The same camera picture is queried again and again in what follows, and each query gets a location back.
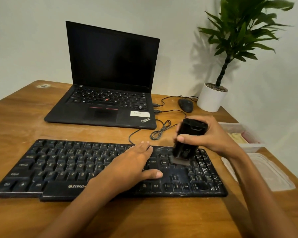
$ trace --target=laptop screen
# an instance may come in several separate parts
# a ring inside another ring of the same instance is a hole
[[[66,22],[73,84],[151,92],[160,39]]]

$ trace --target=plastic lid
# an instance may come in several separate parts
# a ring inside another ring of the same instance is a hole
[[[289,179],[289,177],[277,166],[274,162],[270,161],[266,156],[258,153],[247,154],[267,185],[272,191],[285,191],[295,189],[296,186]],[[229,161],[222,157],[222,161],[233,178],[238,182],[234,170]]]

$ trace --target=black keyboard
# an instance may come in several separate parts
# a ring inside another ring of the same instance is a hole
[[[67,102],[91,103],[147,110],[146,95],[124,91],[77,87]]]
[[[37,140],[0,182],[0,198],[39,197],[41,201],[75,199],[129,144]],[[146,180],[121,196],[223,197],[227,195],[207,153],[199,149],[190,166],[170,161],[172,147],[153,146],[144,169],[163,177]]]

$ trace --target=black mouse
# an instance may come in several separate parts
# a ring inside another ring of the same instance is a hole
[[[178,104],[180,108],[186,113],[191,113],[193,111],[193,102],[191,100],[182,98],[178,100]]]

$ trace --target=wooden table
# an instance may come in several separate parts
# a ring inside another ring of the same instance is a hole
[[[48,88],[37,88],[50,84]],[[35,81],[0,100],[0,181],[37,139],[68,139],[128,144],[131,128],[112,128],[46,123],[43,118],[71,84]],[[153,102],[165,97],[152,95]],[[178,98],[166,100],[161,110],[178,108]],[[207,115],[195,106],[193,115]],[[237,122],[223,108],[214,113],[219,122]],[[183,119],[180,112],[158,114],[172,123]],[[149,140],[151,130],[132,136],[133,142]],[[152,145],[172,146],[174,128]],[[226,198],[117,199],[96,215],[80,237],[252,237],[250,217],[241,190],[220,157],[207,150],[229,195]],[[274,161],[294,182],[296,189],[275,192],[278,203],[298,227],[298,179],[265,148],[260,153]],[[0,199],[0,237],[35,237],[62,212],[68,203],[43,203],[38,199]]]

